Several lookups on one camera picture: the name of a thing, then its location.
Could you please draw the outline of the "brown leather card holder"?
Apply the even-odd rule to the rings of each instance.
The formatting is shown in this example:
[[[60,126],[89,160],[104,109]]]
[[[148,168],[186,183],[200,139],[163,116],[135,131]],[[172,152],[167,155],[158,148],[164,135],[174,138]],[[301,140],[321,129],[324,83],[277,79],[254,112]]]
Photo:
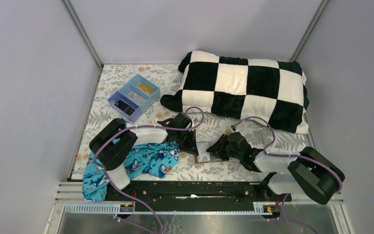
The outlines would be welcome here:
[[[194,157],[194,163],[211,163],[211,162],[219,162],[222,161],[222,159],[219,159],[216,156],[211,155],[209,152],[207,152],[207,148],[215,144],[216,141],[206,141],[206,142],[197,142],[197,149],[198,149],[198,155]]]

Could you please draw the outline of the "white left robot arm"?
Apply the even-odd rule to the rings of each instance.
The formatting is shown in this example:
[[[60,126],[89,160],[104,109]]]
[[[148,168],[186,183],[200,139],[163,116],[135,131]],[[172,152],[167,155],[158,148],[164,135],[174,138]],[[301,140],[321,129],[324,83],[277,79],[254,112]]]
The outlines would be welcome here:
[[[196,146],[198,126],[183,112],[153,125],[113,119],[89,143],[92,153],[83,176],[83,194],[104,193],[108,183],[123,190],[139,174],[164,178],[178,163],[183,147]]]

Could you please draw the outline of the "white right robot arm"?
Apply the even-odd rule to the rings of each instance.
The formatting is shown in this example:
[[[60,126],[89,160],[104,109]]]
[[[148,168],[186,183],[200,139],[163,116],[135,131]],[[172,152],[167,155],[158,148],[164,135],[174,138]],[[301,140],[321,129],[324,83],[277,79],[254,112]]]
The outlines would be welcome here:
[[[252,147],[239,132],[223,134],[206,150],[228,161],[234,158],[249,171],[266,172],[263,183],[277,195],[306,195],[325,205],[339,192],[344,173],[315,148],[306,146],[298,153],[266,153]]]

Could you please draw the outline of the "gold card in box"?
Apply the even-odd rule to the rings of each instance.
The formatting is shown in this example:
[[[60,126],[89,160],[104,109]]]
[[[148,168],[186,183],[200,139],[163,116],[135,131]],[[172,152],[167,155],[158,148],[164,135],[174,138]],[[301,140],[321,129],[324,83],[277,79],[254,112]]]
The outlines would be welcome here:
[[[149,86],[147,86],[146,84],[143,84],[143,83],[138,84],[137,87],[138,87],[138,89],[140,89],[141,91],[143,91],[147,95],[151,95],[154,92],[154,90],[152,88],[150,88]]]

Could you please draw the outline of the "silver card in box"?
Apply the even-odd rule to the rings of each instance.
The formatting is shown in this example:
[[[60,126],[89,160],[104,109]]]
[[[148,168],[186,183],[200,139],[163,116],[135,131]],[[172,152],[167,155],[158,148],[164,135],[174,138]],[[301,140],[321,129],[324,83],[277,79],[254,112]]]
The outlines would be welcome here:
[[[134,91],[129,91],[126,96],[137,105],[141,106],[146,100]]]

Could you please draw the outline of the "black card in box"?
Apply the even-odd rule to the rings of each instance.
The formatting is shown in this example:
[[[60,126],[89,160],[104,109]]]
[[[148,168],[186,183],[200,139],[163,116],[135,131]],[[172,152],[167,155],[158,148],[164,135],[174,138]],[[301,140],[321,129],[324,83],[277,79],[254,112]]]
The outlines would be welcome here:
[[[125,103],[123,100],[119,100],[115,104],[115,106],[128,116],[131,116],[135,111],[134,108],[132,108],[129,104]]]

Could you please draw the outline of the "floral patterned table cloth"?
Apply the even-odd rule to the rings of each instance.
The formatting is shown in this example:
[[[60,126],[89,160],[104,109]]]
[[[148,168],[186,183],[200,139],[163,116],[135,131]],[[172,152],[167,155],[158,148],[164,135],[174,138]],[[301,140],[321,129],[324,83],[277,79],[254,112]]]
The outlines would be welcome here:
[[[84,174],[90,149],[90,141],[114,118],[121,115],[114,110],[107,99],[127,83],[135,75],[140,74],[160,88],[161,94],[173,94],[180,86],[182,74],[176,64],[141,64],[121,65],[107,64],[104,66],[82,140],[78,147],[75,163],[70,175],[71,180],[81,180]],[[230,131],[236,119],[219,117],[210,113],[201,115],[192,111],[188,115],[194,121],[204,119],[196,132],[198,142],[217,140],[222,134]],[[239,124],[238,130],[252,147],[268,146],[271,152],[297,152],[310,145],[308,135],[296,135],[280,130],[270,130],[253,120]],[[263,173],[247,171],[236,159],[227,162],[194,163],[194,156],[181,153],[179,162],[166,175],[167,181],[260,181]]]

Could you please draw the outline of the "blue shark print shorts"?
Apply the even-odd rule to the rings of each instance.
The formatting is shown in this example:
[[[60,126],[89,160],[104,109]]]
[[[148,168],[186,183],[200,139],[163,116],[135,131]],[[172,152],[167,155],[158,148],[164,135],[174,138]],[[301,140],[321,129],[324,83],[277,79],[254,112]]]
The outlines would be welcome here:
[[[140,174],[164,178],[178,163],[179,153],[179,144],[175,141],[140,144],[130,150],[123,165],[130,179]],[[103,170],[94,164],[93,158],[94,153],[91,153],[83,175],[82,194],[87,201],[103,201],[109,180]]]

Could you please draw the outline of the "black white checkered pillow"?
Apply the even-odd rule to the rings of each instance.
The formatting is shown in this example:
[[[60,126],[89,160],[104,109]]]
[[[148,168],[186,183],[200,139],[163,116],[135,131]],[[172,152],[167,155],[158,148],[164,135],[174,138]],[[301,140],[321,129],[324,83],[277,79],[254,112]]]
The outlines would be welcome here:
[[[195,106],[221,117],[253,117],[264,126],[290,133],[309,131],[303,118],[309,105],[306,75],[296,61],[191,51],[178,71],[183,75],[179,89],[160,100],[174,112]]]

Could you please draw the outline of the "blue three-compartment organizer box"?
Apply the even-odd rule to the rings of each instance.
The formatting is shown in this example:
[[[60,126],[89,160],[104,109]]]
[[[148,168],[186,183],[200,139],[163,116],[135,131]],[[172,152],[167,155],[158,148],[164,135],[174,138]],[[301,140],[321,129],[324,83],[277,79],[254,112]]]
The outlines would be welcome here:
[[[160,97],[160,88],[137,74],[113,93],[107,101],[114,110],[130,122],[136,122]]]

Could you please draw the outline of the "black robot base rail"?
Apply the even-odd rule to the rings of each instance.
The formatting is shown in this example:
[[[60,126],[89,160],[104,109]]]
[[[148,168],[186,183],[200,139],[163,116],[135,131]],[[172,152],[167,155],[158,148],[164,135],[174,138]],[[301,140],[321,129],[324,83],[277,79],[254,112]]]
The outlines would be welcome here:
[[[200,204],[217,202],[223,206],[233,202],[254,202],[277,207],[282,201],[292,200],[290,195],[278,195],[265,184],[250,182],[132,181],[123,193],[142,200],[150,207],[158,203],[167,203],[172,207],[174,203],[185,200]]]

